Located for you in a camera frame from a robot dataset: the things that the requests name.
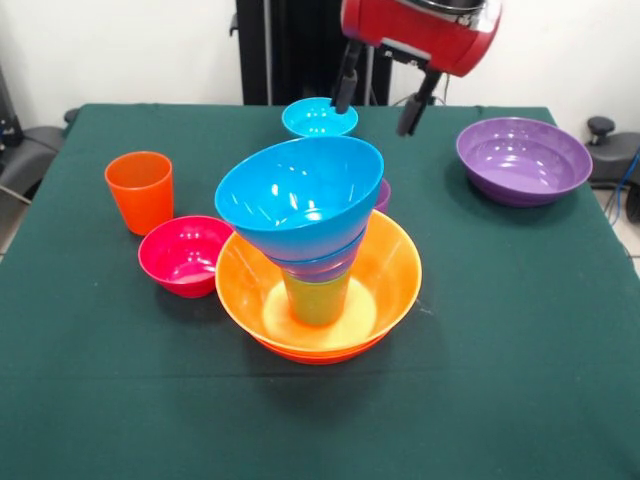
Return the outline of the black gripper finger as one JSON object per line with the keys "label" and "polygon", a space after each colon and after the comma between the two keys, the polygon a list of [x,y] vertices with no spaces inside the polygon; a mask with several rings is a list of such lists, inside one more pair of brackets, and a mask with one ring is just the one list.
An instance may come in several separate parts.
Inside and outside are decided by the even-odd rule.
{"label": "black gripper finger", "polygon": [[357,40],[348,41],[333,94],[333,107],[338,114],[347,112],[354,96],[358,82],[356,67],[361,50],[361,42]]}
{"label": "black gripper finger", "polygon": [[401,136],[413,136],[425,109],[435,103],[434,91],[442,77],[438,70],[426,69],[425,77],[417,92],[406,101],[400,115],[396,133]]}

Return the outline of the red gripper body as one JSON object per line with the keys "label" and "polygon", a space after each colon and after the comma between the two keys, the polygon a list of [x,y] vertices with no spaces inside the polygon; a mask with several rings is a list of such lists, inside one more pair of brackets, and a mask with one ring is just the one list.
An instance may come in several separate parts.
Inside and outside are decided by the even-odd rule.
{"label": "red gripper body", "polygon": [[340,20],[350,39],[398,51],[457,77],[472,71],[490,48],[500,1],[344,1]]}

